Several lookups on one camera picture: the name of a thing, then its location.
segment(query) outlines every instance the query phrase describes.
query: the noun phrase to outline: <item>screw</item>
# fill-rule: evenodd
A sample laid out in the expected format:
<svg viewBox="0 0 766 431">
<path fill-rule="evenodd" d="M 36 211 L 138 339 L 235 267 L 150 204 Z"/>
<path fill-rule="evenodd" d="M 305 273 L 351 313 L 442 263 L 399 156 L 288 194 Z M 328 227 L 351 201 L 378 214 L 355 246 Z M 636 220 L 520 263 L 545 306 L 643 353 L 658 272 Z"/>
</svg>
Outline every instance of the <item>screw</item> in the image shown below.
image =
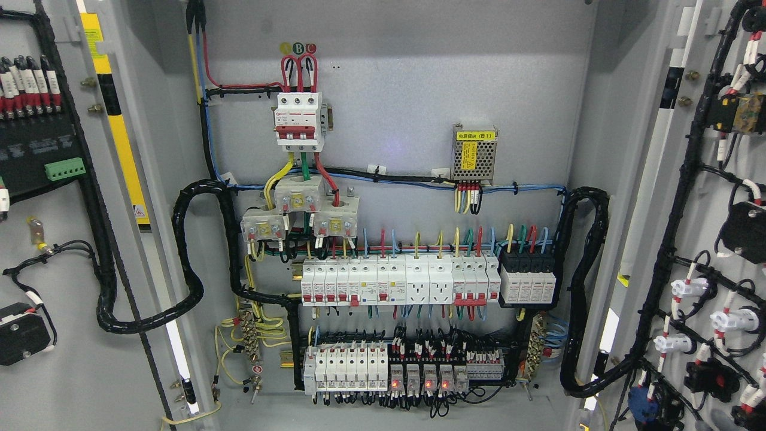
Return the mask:
<svg viewBox="0 0 766 431">
<path fill-rule="evenodd" d="M 95 87 L 98 85 L 98 81 L 96 81 L 96 78 L 94 77 L 87 77 L 80 81 L 80 85 L 83 87 Z"/>
</svg>

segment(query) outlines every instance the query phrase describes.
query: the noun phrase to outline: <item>green terminal connector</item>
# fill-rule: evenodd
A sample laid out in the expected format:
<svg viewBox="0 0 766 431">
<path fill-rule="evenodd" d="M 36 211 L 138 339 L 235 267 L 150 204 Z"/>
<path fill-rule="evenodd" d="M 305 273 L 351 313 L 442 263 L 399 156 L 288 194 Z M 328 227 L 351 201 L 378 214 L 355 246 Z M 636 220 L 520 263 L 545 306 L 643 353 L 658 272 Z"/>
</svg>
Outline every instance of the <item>green terminal connector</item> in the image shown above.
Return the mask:
<svg viewBox="0 0 766 431">
<path fill-rule="evenodd" d="M 45 176 L 50 181 L 78 176 L 85 173 L 85 165 L 80 157 L 61 160 L 60 162 L 49 163 L 45 165 Z"/>
</svg>

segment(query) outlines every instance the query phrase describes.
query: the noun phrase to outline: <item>white terminal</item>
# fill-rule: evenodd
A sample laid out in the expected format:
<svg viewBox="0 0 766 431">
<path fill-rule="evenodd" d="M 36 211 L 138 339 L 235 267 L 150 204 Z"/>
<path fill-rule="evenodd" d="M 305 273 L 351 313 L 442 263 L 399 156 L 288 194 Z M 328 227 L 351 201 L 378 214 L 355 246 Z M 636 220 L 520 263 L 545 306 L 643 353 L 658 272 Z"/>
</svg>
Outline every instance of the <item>white terminal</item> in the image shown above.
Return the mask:
<svg viewBox="0 0 766 431">
<path fill-rule="evenodd" d="M 661 354 L 675 351 L 690 352 L 693 348 L 692 339 L 684 334 L 658 335 L 654 337 L 654 348 Z"/>
<path fill-rule="evenodd" d="M 274 204 L 280 212 L 317 212 L 325 204 L 320 175 L 303 179 L 302 174 L 282 178 L 274 190 Z"/>
<path fill-rule="evenodd" d="M 248 209 L 242 216 L 242 235 L 247 252 L 255 255 L 258 249 L 259 241 L 285 241 L 287 230 L 285 228 L 284 217 L 278 209 Z"/>
<path fill-rule="evenodd" d="M 670 290 L 673 296 L 678 298 L 702 296 L 708 290 L 708 287 L 707 278 L 693 278 L 689 284 L 686 284 L 686 280 L 675 280 L 670 283 Z"/>
<path fill-rule="evenodd" d="M 277 144 L 287 152 L 322 151 L 322 93 L 279 93 L 274 110 Z"/>
<path fill-rule="evenodd" d="M 730 311 L 716 311 L 710 314 L 713 329 L 720 332 L 755 331 L 758 329 L 758 315 L 753 310 L 741 308 Z"/>
<path fill-rule="evenodd" d="M 318 246 L 321 240 L 328 236 L 339 236 L 346 239 L 356 238 L 357 212 L 359 197 L 344 197 L 340 206 L 332 205 L 332 197 L 326 198 L 322 210 L 314 215 L 314 236 Z"/>
</svg>

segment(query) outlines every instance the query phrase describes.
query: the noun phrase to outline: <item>miniature circuit breaker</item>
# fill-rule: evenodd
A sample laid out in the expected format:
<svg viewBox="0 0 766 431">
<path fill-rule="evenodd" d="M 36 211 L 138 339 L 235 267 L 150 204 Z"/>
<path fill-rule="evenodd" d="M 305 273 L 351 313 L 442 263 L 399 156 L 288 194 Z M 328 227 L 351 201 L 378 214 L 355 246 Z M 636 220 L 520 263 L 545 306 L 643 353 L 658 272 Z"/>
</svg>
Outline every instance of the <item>miniature circuit breaker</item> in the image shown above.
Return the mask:
<svg viewBox="0 0 766 431">
<path fill-rule="evenodd" d="M 277 209 L 286 212 L 317 212 L 322 209 L 324 179 L 315 175 L 311 179 L 303 179 L 303 175 L 289 175 L 277 183 L 274 191 L 274 202 Z"/>
<path fill-rule="evenodd" d="M 285 217 L 276 209 L 248 209 L 242 216 L 240 224 L 245 244 L 247 244 L 247 253 L 255 256 L 259 241 L 278 241 L 282 245 L 291 223 L 288 217 L 286 225 Z"/>
<path fill-rule="evenodd" d="M 279 93 L 277 100 L 274 133 L 282 150 L 322 151 L 322 93 Z"/>
<path fill-rule="evenodd" d="M 359 197 L 345 197 L 339 206 L 332 205 L 332 198 L 322 204 L 322 210 L 314 216 L 314 236 L 317 247 L 322 245 L 324 238 L 339 236 L 348 240 L 356 238 L 357 212 Z"/>
<path fill-rule="evenodd" d="M 497 134 L 497 129 L 492 125 L 455 124 L 453 180 L 492 183 L 495 175 Z"/>
</svg>

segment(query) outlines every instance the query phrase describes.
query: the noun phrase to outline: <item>cable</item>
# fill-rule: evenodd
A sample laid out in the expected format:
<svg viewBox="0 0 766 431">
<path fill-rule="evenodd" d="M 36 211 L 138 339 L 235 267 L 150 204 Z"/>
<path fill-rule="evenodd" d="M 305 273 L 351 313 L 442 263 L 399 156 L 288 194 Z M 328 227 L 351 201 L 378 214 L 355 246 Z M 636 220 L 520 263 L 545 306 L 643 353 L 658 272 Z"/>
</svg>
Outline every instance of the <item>cable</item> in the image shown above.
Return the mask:
<svg viewBox="0 0 766 431">
<path fill-rule="evenodd" d="M 293 168 L 293 164 L 295 163 L 295 155 L 292 153 L 287 154 L 287 163 L 285 163 L 285 166 L 282 167 L 277 173 L 271 176 L 268 181 L 266 181 L 266 185 L 264 186 L 264 198 L 266 198 L 266 207 L 267 209 L 274 209 L 274 201 L 271 199 L 271 188 L 274 187 L 274 185 L 282 178 L 284 178 L 285 175 L 290 171 L 290 169 Z"/>
<path fill-rule="evenodd" d="M 319 153 L 314 153 L 314 163 L 316 163 L 316 169 L 322 174 L 327 184 L 330 186 L 330 191 L 333 194 L 332 206 L 340 206 L 340 190 L 332 180 L 332 177 L 327 173 L 325 167 L 322 165 L 322 160 L 319 159 Z"/>
</svg>

